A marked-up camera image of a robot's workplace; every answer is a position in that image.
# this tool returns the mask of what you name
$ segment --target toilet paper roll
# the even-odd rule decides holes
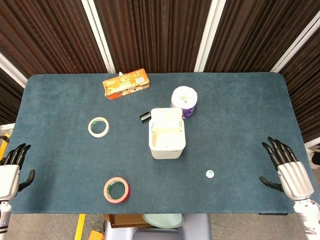
[[[198,100],[197,92],[188,86],[177,87],[171,97],[171,107],[182,109],[182,119],[191,118]]]

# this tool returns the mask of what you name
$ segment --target white tape roll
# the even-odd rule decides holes
[[[92,131],[92,127],[93,125],[96,124],[96,122],[104,122],[105,123],[105,130],[103,132],[100,132],[100,133],[94,133]],[[109,122],[107,121],[107,119],[105,119],[104,117],[96,117],[94,119],[92,119],[90,122],[89,122],[89,125],[88,125],[88,131],[89,133],[94,136],[95,138],[102,138],[103,136],[105,136],[108,132],[109,132]]]

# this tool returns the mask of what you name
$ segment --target floor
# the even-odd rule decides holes
[[[320,168],[314,170],[320,183]],[[78,214],[13,214],[6,240],[72,240]],[[211,214],[212,240],[303,240],[306,239],[295,214],[260,216],[258,214]],[[82,239],[91,230],[103,229],[101,214],[87,214]]]

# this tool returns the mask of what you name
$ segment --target plate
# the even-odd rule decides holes
[[[142,217],[148,224],[161,229],[175,229],[185,222],[181,213],[142,214]]]

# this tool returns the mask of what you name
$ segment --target black object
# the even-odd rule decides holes
[[[261,144],[268,152],[270,159],[277,171],[279,165],[298,161],[295,153],[291,150],[291,148],[288,145],[269,136],[268,140],[272,144],[273,149],[265,142],[262,142]],[[276,189],[280,192],[284,191],[282,185],[279,183],[270,182],[263,176],[260,176],[259,179],[264,185],[266,185],[269,188]]]
[[[3,136],[3,135],[0,136],[0,139],[3,139],[3,141],[6,141],[7,143],[9,143],[10,141],[10,137]]]
[[[20,154],[19,154],[19,156],[18,156],[18,158],[17,158],[17,160],[16,160],[16,164],[20,166],[20,170],[21,170],[21,168],[22,168],[22,165],[24,164],[26,153],[27,153],[27,151],[28,151],[30,148],[31,148],[31,145],[30,145],[30,144],[27,145],[27,146],[25,146],[25,147],[21,150],[21,152],[20,152]]]
[[[314,152],[314,155],[312,157],[312,163],[315,165],[320,165],[320,152]]]
[[[273,215],[273,216],[287,216],[288,213],[274,213],[274,212],[268,212],[268,213],[258,213],[259,215]]]
[[[151,119],[151,114],[147,111],[146,113],[142,114],[139,118],[141,122],[145,123]]]
[[[19,184],[18,192],[21,192],[23,189],[25,189],[30,184],[32,184],[32,182],[35,179],[35,175],[36,175],[36,170],[32,169],[29,173],[29,177],[27,178],[27,180]]]
[[[264,185],[266,185],[269,188],[276,189],[276,190],[278,190],[280,192],[284,191],[284,189],[282,188],[282,185],[279,184],[279,183],[270,182],[263,176],[260,176],[259,179]]]
[[[6,156],[6,158],[5,158],[5,160],[4,160],[4,163],[3,163],[3,165],[7,165],[7,164],[9,164],[10,163],[10,159],[12,158],[12,154],[14,154],[14,149],[12,149],[9,153],[8,153],[8,155]]]
[[[19,146],[16,147],[16,149],[14,150],[13,154],[12,154],[12,158],[10,160],[10,164],[16,164],[18,155],[20,154],[21,149],[23,149],[26,146],[25,143],[20,144]]]

